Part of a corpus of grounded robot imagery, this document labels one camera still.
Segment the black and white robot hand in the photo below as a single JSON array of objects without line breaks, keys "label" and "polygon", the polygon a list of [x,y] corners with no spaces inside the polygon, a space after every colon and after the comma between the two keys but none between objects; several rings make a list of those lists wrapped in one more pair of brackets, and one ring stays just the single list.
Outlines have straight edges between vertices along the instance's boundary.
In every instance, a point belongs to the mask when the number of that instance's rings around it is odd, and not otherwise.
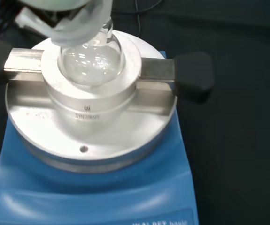
[{"label": "black and white robot hand", "polygon": [[110,19],[111,0],[18,0],[22,10],[15,18],[60,47],[80,45],[93,39]]}]

